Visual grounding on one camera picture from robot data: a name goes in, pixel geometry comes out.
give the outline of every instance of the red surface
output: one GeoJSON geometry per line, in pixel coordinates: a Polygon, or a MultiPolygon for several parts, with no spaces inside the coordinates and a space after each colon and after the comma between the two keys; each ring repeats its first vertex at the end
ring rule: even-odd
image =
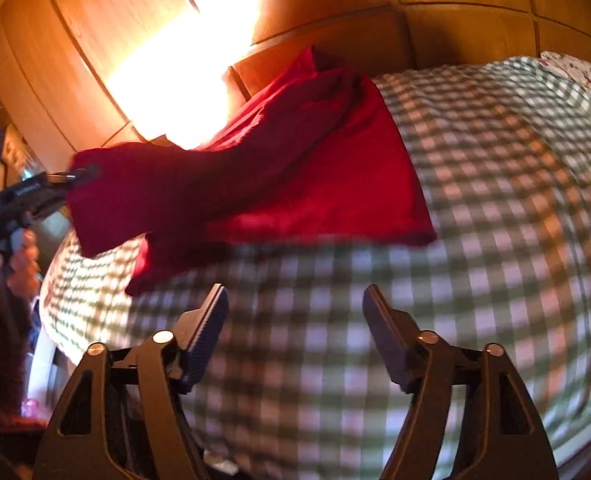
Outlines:
{"type": "Polygon", "coordinates": [[[228,244],[435,239],[380,92],[311,48],[208,144],[87,150],[72,168],[90,164],[100,177],[68,196],[83,256],[148,234],[129,294],[226,258],[228,244]]]}

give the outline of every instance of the wooden headboard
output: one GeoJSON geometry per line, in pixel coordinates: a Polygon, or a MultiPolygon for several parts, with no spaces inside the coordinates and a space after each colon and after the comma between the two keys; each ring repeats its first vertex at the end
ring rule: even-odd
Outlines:
{"type": "MultiPolygon", "coordinates": [[[[252,49],[224,75],[232,109],[308,44],[367,75],[537,56],[542,50],[591,61],[589,0],[261,3],[252,49]]],[[[194,4],[199,8],[200,0],[4,0],[0,98],[45,166],[61,170],[75,150],[141,138],[109,79],[194,4]]]]}

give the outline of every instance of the checkered bedsheet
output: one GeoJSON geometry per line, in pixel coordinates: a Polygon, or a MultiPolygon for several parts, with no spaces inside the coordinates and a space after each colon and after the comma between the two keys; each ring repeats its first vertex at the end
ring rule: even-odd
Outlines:
{"type": "MultiPolygon", "coordinates": [[[[198,442],[257,476],[376,479],[410,402],[390,383],[361,312],[377,283],[451,344],[504,345],[554,448],[585,428],[591,95],[526,57],[375,82],[438,241],[241,246],[226,264],[131,300],[123,291],[140,242],[85,260],[70,234],[42,290],[47,333],[77,362],[94,341],[129,346],[171,327],[224,283],[230,316],[205,379],[184,400],[198,442]]],[[[450,472],[463,401],[455,388],[436,478],[450,472]]]]}

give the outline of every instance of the bright light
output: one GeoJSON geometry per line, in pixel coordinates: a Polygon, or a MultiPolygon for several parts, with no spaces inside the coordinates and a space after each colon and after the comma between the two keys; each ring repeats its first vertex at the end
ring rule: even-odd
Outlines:
{"type": "Polygon", "coordinates": [[[195,148],[226,124],[221,76],[252,44],[260,0],[195,0],[111,75],[108,89],[146,139],[195,148]]]}

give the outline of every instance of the metal pin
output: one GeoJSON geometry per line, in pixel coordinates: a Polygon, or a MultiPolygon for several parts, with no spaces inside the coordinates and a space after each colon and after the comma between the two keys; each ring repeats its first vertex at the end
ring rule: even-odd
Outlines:
{"type": "Polygon", "coordinates": [[[173,332],[171,330],[160,330],[154,334],[154,342],[158,345],[168,343],[173,339],[173,332]]]}
{"type": "Polygon", "coordinates": [[[104,352],[104,345],[102,343],[94,343],[87,349],[89,355],[99,355],[104,352]]]}
{"type": "Polygon", "coordinates": [[[435,343],[437,343],[440,339],[440,336],[432,330],[424,330],[419,333],[418,339],[428,345],[435,345],[435,343]]]}
{"type": "Polygon", "coordinates": [[[504,348],[497,343],[487,345],[487,352],[495,357],[502,357],[504,355],[504,348]]]}

